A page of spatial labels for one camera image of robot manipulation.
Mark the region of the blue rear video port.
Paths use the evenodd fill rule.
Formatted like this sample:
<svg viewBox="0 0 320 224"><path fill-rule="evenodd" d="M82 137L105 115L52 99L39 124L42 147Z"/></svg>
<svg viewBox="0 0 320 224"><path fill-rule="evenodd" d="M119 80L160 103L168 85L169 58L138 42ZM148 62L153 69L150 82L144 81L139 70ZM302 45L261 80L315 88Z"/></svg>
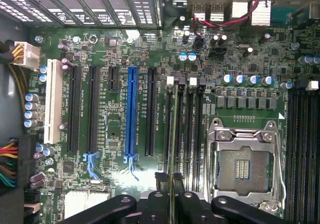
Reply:
<svg viewBox="0 0 320 224"><path fill-rule="evenodd" d="M271 26L292 25L292 15L295 13L293 7L272 7L271 8Z"/></svg>

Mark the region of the long black expansion slot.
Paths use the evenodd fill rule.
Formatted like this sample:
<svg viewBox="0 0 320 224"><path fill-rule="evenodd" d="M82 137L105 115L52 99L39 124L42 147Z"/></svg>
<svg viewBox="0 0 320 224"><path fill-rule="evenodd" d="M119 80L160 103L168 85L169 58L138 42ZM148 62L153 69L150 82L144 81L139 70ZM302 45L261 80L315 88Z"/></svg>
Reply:
<svg viewBox="0 0 320 224"><path fill-rule="evenodd" d="M147 76L147 106L146 106L146 134L145 153L146 157L153 157L155 154L155 132L157 117L157 83L158 75L156 68L148 69Z"/></svg>
<svg viewBox="0 0 320 224"><path fill-rule="evenodd" d="M83 161L87 162L89 175L98 180L95 173L95 160L100 157L97 151L98 145L98 120L99 120L99 90L100 90L100 68L89 67L89 88L88 88L88 124L87 124L87 146L83 154Z"/></svg>
<svg viewBox="0 0 320 224"><path fill-rule="evenodd" d="M73 153L76 153L79 148L81 76L81 68L79 66L73 66L71 68L69 82L67 134L67 151Z"/></svg>

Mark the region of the white PCI expansion slot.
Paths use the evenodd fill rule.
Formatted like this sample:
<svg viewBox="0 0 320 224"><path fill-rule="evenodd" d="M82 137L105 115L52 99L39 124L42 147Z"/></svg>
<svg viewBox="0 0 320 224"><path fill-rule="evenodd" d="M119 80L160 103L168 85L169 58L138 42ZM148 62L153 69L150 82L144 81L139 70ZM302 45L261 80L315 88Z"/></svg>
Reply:
<svg viewBox="0 0 320 224"><path fill-rule="evenodd" d="M62 63L57 59L48 59L46 76L44 143L55 144L61 139L59 125L62 117Z"/></svg>

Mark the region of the blue expansion slot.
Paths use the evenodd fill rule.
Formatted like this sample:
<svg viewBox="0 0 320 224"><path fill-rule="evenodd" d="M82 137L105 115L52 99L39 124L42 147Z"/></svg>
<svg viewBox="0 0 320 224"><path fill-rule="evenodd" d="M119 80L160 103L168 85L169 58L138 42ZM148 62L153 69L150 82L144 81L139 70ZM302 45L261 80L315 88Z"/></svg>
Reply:
<svg viewBox="0 0 320 224"><path fill-rule="evenodd" d="M126 97L126 121L125 121L125 141L123 162L128 164L128 170L134 175L135 161L137 159L136 148L136 130L137 130L137 86L138 86L138 68L131 66L127 73L127 97Z"/></svg>

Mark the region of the white power connector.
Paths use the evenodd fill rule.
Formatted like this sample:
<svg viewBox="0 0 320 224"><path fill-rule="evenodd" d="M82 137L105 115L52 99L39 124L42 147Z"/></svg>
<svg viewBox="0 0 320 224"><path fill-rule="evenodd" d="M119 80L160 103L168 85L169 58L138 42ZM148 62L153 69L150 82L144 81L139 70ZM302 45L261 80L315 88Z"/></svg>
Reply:
<svg viewBox="0 0 320 224"><path fill-rule="evenodd" d="M15 41L12 53L14 55L14 65L34 71L39 69L41 53L40 48L35 47L27 42Z"/></svg>

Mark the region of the RAM slot with black latch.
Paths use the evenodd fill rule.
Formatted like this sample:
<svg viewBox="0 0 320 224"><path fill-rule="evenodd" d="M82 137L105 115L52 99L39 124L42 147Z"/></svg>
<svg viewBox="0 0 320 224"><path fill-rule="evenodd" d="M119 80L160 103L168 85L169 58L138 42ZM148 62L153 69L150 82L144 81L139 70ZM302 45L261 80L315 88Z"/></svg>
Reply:
<svg viewBox="0 0 320 224"><path fill-rule="evenodd" d="M294 89L288 90L287 99L287 122L286 122L286 208L284 217L287 221L294 221L294 197L295 197L295 124L296 124L296 94Z"/></svg>
<svg viewBox="0 0 320 224"><path fill-rule="evenodd" d="M201 77L196 91L196 120L195 120L195 147L196 147L196 187L200 185L200 166L201 166L201 126L203 113L203 95L207 81Z"/></svg>
<svg viewBox="0 0 320 224"><path fill-rule="evenodd" d="M183 98L186 86L185 77L178 79L177 96L176 96L176 122L175 122L175 143L174 143L174 170L180 172L181 149L182 149L182 129L183 129Z"/></svg>
<svg viewBox="0 0 320 224"><path fill-rule="evenodd" d="M298 91L298 119L297 119L297 197L296 197L296 221L302 224L304 221L304 190L305 190L305 96Z"/></svg>

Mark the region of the silver rear port block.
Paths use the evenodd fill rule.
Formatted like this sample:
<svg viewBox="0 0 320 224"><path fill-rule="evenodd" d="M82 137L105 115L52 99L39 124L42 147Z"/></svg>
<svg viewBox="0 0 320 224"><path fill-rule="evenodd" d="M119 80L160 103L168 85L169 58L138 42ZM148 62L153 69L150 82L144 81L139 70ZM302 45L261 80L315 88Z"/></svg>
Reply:
<svg viewBox="0 0 320 224"><path fill-rule="evenodd" d="M255 0L233 0L231 3L231 20L240 19L248 13ZM253 26L270 26L271 1L259 0L255 10L244 21Z"/></svg>

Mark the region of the RAM slot with white latch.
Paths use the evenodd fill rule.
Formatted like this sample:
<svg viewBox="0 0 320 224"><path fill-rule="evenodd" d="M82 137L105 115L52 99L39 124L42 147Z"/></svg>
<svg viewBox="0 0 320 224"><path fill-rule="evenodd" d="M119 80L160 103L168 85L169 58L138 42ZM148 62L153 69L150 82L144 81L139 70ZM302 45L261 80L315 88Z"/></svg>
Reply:
<svg viewBox="0 0 320 224"><path fill-rule="evenodd" d="M189 86L186 91L186 154L187 154L187 181L191 185L191 170L192 170L192 139L193 139L193 106L194 93L197 90L197 78L191 77Z"/></svg>
<svg viewBox="0 0 320 224"><path fill-rule="evenodd" d="M319 82L310 81L307 88L307 198L306 222L318 222L317 151L319 127Z"/></svg>
<svg viewBox="0 0 320 224"><path fill-rule="evenodd" d="M172 98L174 77L168 76L166 80L166 104L165 104L165 145L164 145L164 171L169 171L169 151L171 141L171 125L172 125Z"/></svg>

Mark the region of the green PC motherboard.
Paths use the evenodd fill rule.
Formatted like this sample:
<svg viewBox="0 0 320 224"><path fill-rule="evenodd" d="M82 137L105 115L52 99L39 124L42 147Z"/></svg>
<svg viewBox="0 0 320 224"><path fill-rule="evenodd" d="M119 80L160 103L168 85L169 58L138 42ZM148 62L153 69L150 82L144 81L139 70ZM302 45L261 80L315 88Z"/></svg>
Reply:
<svg viewBox="0 0 320 224"><path fill-rule="evenodd" d="M310 81L319 82L320 101L320 22L304 27L271 26L266 28L191 30L189 26L175 27L161 35L139 32L136 37L124 37L118 30L36 28L31 43L40 48L39 71L29 76L26 95L25 126L36 136L35 179L28 200L36 201L36 214L27 224L59 224L59 222L100 202L125 194L140 199L144 192L155 191L155 173L165 173L165 112L167 77L174 77L171 106L171 135L175 87L180 77L186 78L183 94L183 120L180 174L186 191L205 199L206 118L220 118L228 127L262 128L269 120L282 130L284 181L286 187L286 136L288 90L295 90L295 167L294 220L283 213L276 217L289 224L298 224L297 207L297 124L298 91L305 101L305 180L303 223L307 224L307 117ZM44 143L47 60L62 63L62 105L60 141ZM68 152L68 106L70 73L73 66L81 68L81 95L78 150ZM83 161L87 152L89 67L100 68L97 151L95 180ZM118 93L108 91L108 68L118 67ZM136 146L134 175L124 163L128 68L138 68ZM156 130L154 156L145 156L148 69L157 69ZM186 99L190 78L206 79L203 94L201 125L200 181L196 187L196 93L193 102L191 185L187 181ZM320 224L320 102L317 146L317 223Z"/></svg>

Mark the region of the short black expansion slot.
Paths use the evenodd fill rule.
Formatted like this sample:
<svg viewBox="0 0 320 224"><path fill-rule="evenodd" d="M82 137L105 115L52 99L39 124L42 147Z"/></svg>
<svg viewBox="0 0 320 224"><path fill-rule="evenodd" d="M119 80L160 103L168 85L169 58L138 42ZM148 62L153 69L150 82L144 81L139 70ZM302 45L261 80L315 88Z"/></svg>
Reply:
<svg viewBox="0 0 320 224"><path fill-rule="evenodd" d="M119 92L119 68L111 66L108 68L108 91L112 93Z"/></svg>

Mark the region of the silver double USB port block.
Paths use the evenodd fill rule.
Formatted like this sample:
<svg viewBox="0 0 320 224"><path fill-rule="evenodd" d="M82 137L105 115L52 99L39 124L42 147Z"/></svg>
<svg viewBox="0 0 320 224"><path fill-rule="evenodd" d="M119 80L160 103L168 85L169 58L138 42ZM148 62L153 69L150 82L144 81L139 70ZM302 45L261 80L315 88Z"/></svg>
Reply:
<svg viewBox="0 0 320 224"><path fill-rule="evenodd" d="M220 3L192 4L192 13L200 21L223 22L224 5Z"/></svg>

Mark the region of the metal socket locking lever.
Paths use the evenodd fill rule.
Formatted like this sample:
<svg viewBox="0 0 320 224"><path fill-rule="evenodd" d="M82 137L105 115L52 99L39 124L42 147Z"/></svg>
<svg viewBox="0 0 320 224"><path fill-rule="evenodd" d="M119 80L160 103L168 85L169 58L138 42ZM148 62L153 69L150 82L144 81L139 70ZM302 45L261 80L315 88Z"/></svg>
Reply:
<svg viewBox="0 0 320 224"><path fill-rule="evenodd" d="M204 196L205 199L210 202L213 196L214 180L215 180L215 151L214 143L216 140L216 127L221 127L221 119L213 118L211 121L209 118L205 119L205 151L206 154L204 162Z"/></svg>
<svg viewBox="0 0 320 224"><path fill-rule="evenodd" d="M273 135L272 201L277 201L277 208L283 213L286 207L287 189L284 175L285 164L283 162L282 130L279 130L274 120L267 121L263 130L265 132L271 132Z"/></svg>

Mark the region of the silver CPU socket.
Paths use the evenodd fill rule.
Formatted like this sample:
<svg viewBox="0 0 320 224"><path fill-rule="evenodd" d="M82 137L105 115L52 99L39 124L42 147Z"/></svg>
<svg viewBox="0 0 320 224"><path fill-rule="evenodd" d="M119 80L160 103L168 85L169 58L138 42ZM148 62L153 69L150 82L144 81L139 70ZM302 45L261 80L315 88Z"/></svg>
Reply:
<svg viewBox="0 0 320 224"><path fill-rule="evenodd" d="M213 146L212 198L228 196L276 215L281 211L272 201L274 142L264 127L228 127L221 120Z"/></svg>

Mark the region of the grey metal PC case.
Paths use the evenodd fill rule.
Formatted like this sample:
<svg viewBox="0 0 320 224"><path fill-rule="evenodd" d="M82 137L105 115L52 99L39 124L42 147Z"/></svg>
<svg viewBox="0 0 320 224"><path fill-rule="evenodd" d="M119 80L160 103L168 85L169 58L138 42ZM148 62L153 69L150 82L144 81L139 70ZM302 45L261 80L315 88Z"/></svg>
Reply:
<svg viewBox="0 0 320 224"><path fill-rule="evenodd" d="M245 23L255 10L231 20L233 0L0 0L0 224L27 224L36 201L26 191L36 185L36 136L25 126L31 70L13 64L15 41L31 45L36 28L118 30L124 37L139 32L161 35L175 27L191 30L266 28ZM270 0L272 7L293 7L292 27L320 22L320 0ZM200 21L192 4L224 5L223 22Z"/></svg>

